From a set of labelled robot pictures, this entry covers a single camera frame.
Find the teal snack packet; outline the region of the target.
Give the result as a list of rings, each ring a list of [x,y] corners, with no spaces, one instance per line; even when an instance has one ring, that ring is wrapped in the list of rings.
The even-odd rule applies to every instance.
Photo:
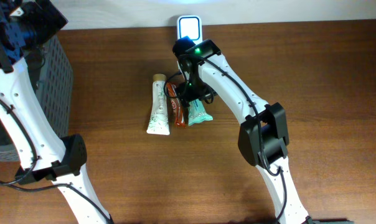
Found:
[[[194,124],[199,124],[204,121],[212,121],[213,117],[209,115],[203,103],[200,100],[194,100],[189,103],[188,107],[188,125],[192,126]]]

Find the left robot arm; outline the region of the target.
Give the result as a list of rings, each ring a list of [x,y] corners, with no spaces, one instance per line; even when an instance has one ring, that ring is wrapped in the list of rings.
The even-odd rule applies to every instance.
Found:
[[[0,121],[13,141],[21,166],[1,186],[25,191],[42,179],[58,188],[79,223],[113,223],[87,174],[81,135],[60,138],[34,93],[24,51],[46,43],[68,20],[50,1],[0,1]]]

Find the orange red snack bar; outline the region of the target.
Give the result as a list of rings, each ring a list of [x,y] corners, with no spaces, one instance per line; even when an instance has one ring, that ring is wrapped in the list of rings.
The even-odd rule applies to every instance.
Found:
[[[174,124],[177,127],[184,128],[186,126],[186,121],[184,119],[184,110],[181,105],[180,99],[176,95],[176,86],[172,83],[166,84],[167,92],[169,98],[171,99],[171,106],[174,114]]]

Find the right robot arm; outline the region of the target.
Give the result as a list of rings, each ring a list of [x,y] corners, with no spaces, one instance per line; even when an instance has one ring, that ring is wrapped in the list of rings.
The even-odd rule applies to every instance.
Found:
[[[185,79],[176,93],[182,105],[190,107],[195,100],[211,104],[219,96],[236,117],[240,125],[238,148],[265,182],[275,208],[274,223],[312,223],[289,169],[284,108],[279,103],[269,104],[251,91],[211,40],[195,44],[183,37],[172,52]]]

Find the white floral cream tube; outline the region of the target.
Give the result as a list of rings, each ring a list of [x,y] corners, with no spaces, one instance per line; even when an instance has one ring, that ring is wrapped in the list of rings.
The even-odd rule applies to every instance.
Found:
[[[148,134],[170,135],[167,98],[164,93],[165,82],[164,74],[158,73],[153,76],[153,103],[146,131]]]

